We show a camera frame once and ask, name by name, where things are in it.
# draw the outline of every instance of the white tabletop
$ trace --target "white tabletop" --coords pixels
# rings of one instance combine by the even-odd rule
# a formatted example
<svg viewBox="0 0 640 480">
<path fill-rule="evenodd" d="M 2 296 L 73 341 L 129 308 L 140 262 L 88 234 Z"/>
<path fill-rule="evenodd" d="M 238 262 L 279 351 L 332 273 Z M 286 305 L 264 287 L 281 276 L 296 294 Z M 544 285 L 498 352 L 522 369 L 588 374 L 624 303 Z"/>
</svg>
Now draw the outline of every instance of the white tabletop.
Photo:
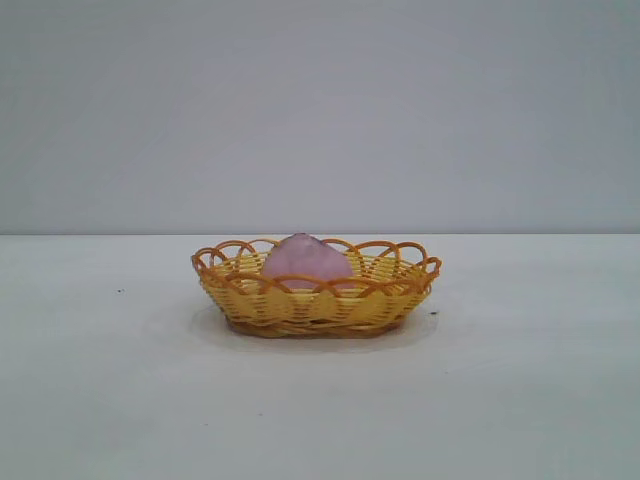
<svg viewBox="0 0 640 480">
<path fill-rule="evenodd" d="M 0 478 L 640 478 L 640 236 L 381 237 L 444 264 L 373 340 L 229 332 L 254 237 L 0 237 Z"/>
</svg>

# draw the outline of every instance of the looped basket edge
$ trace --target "looped basket edge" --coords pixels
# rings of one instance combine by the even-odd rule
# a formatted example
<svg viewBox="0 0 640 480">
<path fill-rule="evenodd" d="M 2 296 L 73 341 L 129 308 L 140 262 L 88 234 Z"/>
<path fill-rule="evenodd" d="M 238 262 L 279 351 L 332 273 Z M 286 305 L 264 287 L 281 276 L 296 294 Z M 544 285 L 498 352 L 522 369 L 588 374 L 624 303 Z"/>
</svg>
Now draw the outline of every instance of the looped basket edge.
<svg viewBox="0 0 640 480">
<path fill-rule="evenodd" d="M 353 277 L 331 281 L 306 275 L 265 277 L 260 271 L 268 251 L 258 251 L 254 244 L 277 246 L 280 242 L 264 238 L 230 240 L 202 248 L 191 261 L 201 286 L 233 329 L 269 338 L 380 335 L 402 325 L 407 314 L 431 293 L 431 285 L 440 275 L 442 261 L 429 257 L 415 242 L 374 240 L 352 245 L 337 238 L 322 241 L 346 249 L 343 254 L 354 269 Z M 238 251 L 227 255 L 225 249 L 231 247 L 238 247 Z M 378 255 L 362 253 L 370 247 L 385 250 Z M 402 250 L 407 248 L 418 250 L 421 259 L 416 263 L 404 260 Z M 292 279 L 316 286 L 291 289 L 283 282 Z M 353 288 L 336 287 L 339 284 Z"/>
</svg>

